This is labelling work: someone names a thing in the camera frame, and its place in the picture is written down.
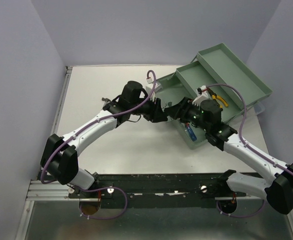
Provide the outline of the blue handled screwdriver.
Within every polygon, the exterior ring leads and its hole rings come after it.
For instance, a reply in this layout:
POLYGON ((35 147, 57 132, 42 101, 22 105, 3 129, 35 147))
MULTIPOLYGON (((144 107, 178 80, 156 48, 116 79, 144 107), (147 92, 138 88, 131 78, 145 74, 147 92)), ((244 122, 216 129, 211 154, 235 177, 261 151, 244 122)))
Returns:
POLYGON ((190 137, 190 139, 195 142, 197 140, 197 136, 195 135, 194 131, 192 130, 192 128, 190 127, 189 123, 185 124, 185 129, 190 137))

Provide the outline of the yellow black pliers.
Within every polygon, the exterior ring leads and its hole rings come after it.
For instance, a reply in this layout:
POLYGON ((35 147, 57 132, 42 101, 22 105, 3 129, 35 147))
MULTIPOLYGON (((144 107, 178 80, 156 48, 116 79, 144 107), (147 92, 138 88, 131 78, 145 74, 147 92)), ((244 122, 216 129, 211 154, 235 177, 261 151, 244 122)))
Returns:
POLYGON ((217 95, 216 93, 212 93, 211 97, 212 97, 213 100, 221 102, 219 104, 220 108, 223 108, 223 106, 225 106, 226 108, 229 107, 229 104, 221 96, 217 95))

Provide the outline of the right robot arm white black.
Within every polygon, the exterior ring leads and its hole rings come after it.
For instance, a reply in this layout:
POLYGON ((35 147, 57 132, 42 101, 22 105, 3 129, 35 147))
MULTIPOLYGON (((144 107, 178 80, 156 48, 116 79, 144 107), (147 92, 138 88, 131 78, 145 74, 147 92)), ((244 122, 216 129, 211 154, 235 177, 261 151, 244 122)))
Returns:
POLYGON ((216 100, 204 100, 195 105, 185 97, 164 112, 181 123, 191 123, 205 132, 205 138, 214 147, 235 156, 254 169, 260 177, 237 171, 216 184, 217 192, 228 196, 242 192, 266 200, 280 214, 293 209, 293 163, 271 157, 246 139, 238 131, 222 122, 222 108, 216 100))

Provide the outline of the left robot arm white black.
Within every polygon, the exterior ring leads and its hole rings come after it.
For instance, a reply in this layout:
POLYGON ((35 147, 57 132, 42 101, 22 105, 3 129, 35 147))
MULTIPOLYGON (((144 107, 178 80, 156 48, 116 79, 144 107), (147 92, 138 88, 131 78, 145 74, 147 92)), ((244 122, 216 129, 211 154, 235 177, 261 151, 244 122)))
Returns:
POLYGON ((143 87, 139 82, 128 81, 122 93, 113 100, 106 100, 93 119, 63 136, 52 134, 40 161, 41 182, 47 184, 45 176, 50 174, 61 185, 75 185, 85 197, 93 197, 98 190, 97 177, 79 167, 78 157, 90 144, 129 121, 132 115, 144 117, 151 123, 166 122, 168 117, 162 110, 161 100, 155 96, 160 88, 157 82, 143 87))

